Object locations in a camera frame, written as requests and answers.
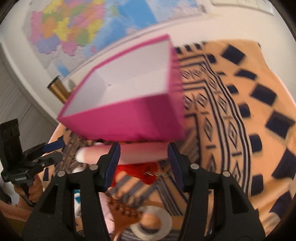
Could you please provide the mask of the orange sleeve left forearm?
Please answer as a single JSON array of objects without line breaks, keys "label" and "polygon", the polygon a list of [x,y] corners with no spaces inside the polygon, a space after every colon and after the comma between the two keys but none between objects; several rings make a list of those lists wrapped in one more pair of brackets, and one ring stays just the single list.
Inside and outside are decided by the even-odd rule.
[{"label": "orange sleeve left forearm", "polygon": [[18,220],[22,222],[26,222],[29,218],[32,208],[27,205],[27,203],[20,198],[18,204],[10,205],[5,203],[4,201],[0,201],[1,212],[5,217],[13,220]]}]

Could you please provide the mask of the person's left hand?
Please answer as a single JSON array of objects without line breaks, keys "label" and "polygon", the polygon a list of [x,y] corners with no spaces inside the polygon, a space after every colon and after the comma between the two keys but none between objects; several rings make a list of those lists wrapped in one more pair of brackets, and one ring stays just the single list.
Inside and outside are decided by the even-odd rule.
[{"label": "person's left hand", "polygon": [[27,204],[37,203],[39,198],[43,194],[43,185],[39,175],[35,175],[32,185],[29,186],[28,194],[19,185],[14,186],[15,192],[21,197],[21,199]]}]

